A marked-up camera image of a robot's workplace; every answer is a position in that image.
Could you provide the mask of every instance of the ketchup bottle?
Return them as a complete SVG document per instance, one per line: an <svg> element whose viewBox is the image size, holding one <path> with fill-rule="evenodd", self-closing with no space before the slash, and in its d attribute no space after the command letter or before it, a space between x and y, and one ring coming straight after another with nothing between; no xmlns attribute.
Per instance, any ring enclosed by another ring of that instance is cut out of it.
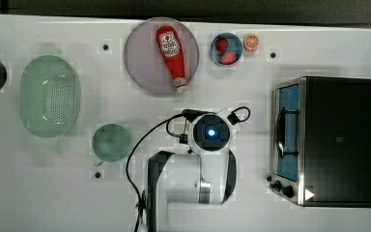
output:
<svg viewBox="0 0 371 232"><path fill-rule="evenodd" d="M172 26L162 26L156 31L156 41L164 63L171 73L177 92L186 91L185 61L182 44Z"/></svg>

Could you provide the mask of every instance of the pink plate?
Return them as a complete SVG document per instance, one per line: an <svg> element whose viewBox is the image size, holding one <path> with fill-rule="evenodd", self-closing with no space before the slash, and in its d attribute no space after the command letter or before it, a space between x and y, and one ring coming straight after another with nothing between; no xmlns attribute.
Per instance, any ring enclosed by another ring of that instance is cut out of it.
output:
<svg viewBox="0 0 371 232"><path fill-rule="evenodd" d="M189 82L197 71L199 50L192 33L181 22L168 17L154 17L138 25L128 36L125 65L130 77L143 89L153 93L176 93L176 87L158 51L156 30L174 27L182 43L185 57L185 79Z"/></svg>

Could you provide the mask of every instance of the small container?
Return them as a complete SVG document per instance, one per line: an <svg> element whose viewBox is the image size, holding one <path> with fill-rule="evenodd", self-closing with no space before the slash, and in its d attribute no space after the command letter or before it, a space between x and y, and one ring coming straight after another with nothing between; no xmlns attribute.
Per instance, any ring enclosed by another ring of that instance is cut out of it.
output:
<svg viewBox="0 0 371 232"><path fill-rule="evenodd" d="M219 51L216 48L216 42L226 40L227 46L225 51ZM216 36L211 44L210 56L214 63L219 66L231 66L240 60L243 55L243 44L236 35L231 33L222 33Z"/></svg>
<svg viewBox="0 0 371 232"><path fill-rule="evenodd" d="M128 131L120 125L107 124L100 127L93 136L93 150L103 161L114 162L123 159L131 149L131 138Z"/></svg>

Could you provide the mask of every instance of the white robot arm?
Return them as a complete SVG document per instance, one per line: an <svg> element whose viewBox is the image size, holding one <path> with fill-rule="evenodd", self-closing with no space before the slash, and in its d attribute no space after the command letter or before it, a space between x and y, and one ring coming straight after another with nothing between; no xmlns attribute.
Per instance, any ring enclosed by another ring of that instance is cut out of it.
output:
<svg viewBox="0 0 371 232"><path fill-rule="evenodd" d="M232 194L237 166L229 147L240 130L239 123L249 117L249 109L242 108L248 111L244 120L236 116L238 109L183 111L191 125L188 135L180 135L180 140L189 146L189 154L160 151L145 167L146 194L142 200L147 231L170 231L167 206L171 202L222 204Z"/></svg>

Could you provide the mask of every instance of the green bowl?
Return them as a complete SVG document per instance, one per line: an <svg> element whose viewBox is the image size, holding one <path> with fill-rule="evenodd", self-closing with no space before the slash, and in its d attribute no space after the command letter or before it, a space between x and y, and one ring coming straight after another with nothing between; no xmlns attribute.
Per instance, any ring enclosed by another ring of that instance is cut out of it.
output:
<svg viewBox="0 0 371 232"><path fill-rule="evenodd" d="M123 159L130 152L131 138L122 126L107 124L96 131L92 146L99 159L114 162Z"/></svg>
<svg viewBox="0 0 371 232"><path fill-rule="evenodd" d="M65 60L44 55L29 63L19 100L19 117L28 131L42 138L59 136L73 125L79 107L79 80Z"/></svg>

